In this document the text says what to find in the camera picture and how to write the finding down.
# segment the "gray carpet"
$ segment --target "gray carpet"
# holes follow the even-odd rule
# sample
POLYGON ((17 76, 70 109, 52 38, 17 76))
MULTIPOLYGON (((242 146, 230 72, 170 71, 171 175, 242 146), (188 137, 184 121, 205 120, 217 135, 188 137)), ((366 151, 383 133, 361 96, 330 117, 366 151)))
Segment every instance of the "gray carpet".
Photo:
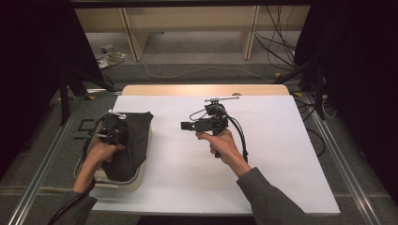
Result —
MULTIPOLYGON (((172 76, 183 71, 204 68, 207 65, 148 65, 151 74, 172 76)), ((212 65, 223 68, 242 68, 252 73, 275 80, 274 73, 286 72, 270 65, 212 65)), ((148 77, 143 65, 115 66, 106 68, 103 74, 115 82, 115 86, 123 87, 131 83, 269 83, 269 81, 250 75, 241 70, 224 70, 208 68, 193 73, 184 74, 178 78, 160 79, 148 77)), ((92 83, 86 83, 87 88, 98 88, 92 83)), ((290 91, 296 91, 297 83, 287 85, 290 91)), ((53 109, 41 118, 40 126, 30 139, 31 149, 22 151, 8 170, 5 177, 0 181, 0 224, 7 224, 12 211, 18 204, 24 189, 30 184, 39 164, 47 153, 53 138, 59 129, 60 102, 57 101, 58 94, 51 102, 53 109)), ((86 100, 76 113, 71 129, 62 144, 54 164, 47 175, 43 188, 35 199, 35 202, 25 220, 24 224, 46 224, 51 215, 60 206, 64 189, 71 188, 74 183, 73 170, 81 155, 84 142, 74 140, 83 137, 86 131, 78 131, 83 119, 96 119, 102 113, 113 108, 116 96, 97 96, 94 100, 86 100)), ((361 186, 368 194, 375 207, 382 224, 396 224, 398 221, 398 208, 391 200, 386 190, 378 181, 375 173, 369 167, 366 158, 358 155, 358 147, 349 134, 344 122, 337 116, 328 119, 336 142, 344 151, 344 156, 360 181, 361 186)), ((305 121, 305 126, 317 130, 314 120, 310 116, 305 121)), ((322 142, 312 133, 309 133, 316 152, 323 147, 322 142)), ((340 205, 342 214, 336 217, 311 217, 314 224, 365 224, 346 187, 343 177, 340 175, 334 163, 329 149, 319 157, 319 162, 324 170, 331 190, 340 205)), ((136 224, 140 217, 129 214, 97 213, 90 215, 87 224, 136 224)))

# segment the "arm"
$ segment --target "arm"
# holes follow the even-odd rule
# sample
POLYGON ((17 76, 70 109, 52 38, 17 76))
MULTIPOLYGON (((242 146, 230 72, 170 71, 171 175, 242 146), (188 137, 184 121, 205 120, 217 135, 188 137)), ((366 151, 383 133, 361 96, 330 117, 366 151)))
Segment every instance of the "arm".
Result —
POLYGON ((197 132, 196 136, 208 140, 210 152, 215 154, 218 151, 222 162, 237 175, 237 184, 250 202, 258 225, 310 224, 305 213, 293 201, 244 160, 237 150, 231 131, 225 129, 219 136, 197 132))
MULTIPOLYGON (((82 169, 76 179, 72 191, 68 192, 62 205, 69 203, 70 200, 83 193, 90 187, 94 178, 94 173, 100 168, 103 161, 112 161, 112 156, 118 150, 123 150, 123 145, 110 145, 100 140, 93 142, 82 169)), ((88 215, 97 202, 96 199, 85 196, 79 202, 74 204, 55 224, 85 224, 88 215)))

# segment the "white table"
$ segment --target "white table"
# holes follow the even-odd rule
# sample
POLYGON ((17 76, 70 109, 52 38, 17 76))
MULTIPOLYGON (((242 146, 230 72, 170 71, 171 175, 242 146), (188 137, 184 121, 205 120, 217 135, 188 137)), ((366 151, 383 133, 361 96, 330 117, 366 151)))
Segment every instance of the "white table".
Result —
MULTIPOLYGON (((120 96, 114 110, 154 114, 152 143, 142 185, 135 191, 95 188, 94 210, 140 215, 250 215, 251 207, 228 166, 209 153, 208 142, 181 130, 180 122, 204 109, 205 98, 120 96)), ((290 96, 245 96, 222 102, 241 124, 249 163, 310 215, 340 210, 290 96)), ((230 125, 238 148, 241 143, 230 125)))

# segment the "hand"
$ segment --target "hand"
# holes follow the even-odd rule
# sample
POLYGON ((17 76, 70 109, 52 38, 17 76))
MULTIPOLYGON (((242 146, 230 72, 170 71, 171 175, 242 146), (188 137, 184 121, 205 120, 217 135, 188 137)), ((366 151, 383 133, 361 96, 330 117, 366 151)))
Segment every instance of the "hand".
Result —
POLYGON ((114 153, 119 150, 124 150, 126 147, 124 145, 110 145, 108 143, 102 142, 99 139, 93 141, 90 149, 88 150, 85 162, 82 165, 82 169, 76 179, 73 186, 73 191, 78 193, 83 193, 90 187, 91 181, 93 180, 94 173, 100 168, 103 161, 112 161, 114 153))
POLYGON ((234 137, 229 129, 223 130, 218 136, 212 136, 205 132, 196 132, 196 137, 210 142, 210 152, 215 155, 219 152, 222 162, 227 164, 232 171, 241 177, 252 168, 238 152, 234 137))

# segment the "gray sleeve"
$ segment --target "gray sleeve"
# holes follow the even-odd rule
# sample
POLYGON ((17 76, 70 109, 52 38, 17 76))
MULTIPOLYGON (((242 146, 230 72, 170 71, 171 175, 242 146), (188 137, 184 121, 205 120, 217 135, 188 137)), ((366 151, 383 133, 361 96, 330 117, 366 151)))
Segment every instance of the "gray sleeve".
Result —
MULTIPOLYGON (((62 206, 69 203, 70 200, 78 196, 79 193, 70 191, 68 192, 62 202, 62 206)), ((74 204, 64 215, 62 215, 56 222, 56 225, 83 225, 87 221, 88 215, 91 212, 97 199, 86 196, 79 202, 74 204)))
POLYGON ((305 213, 257 168, 240 177, 237 184, 252 206, 257 225, 311 224, 305 213))

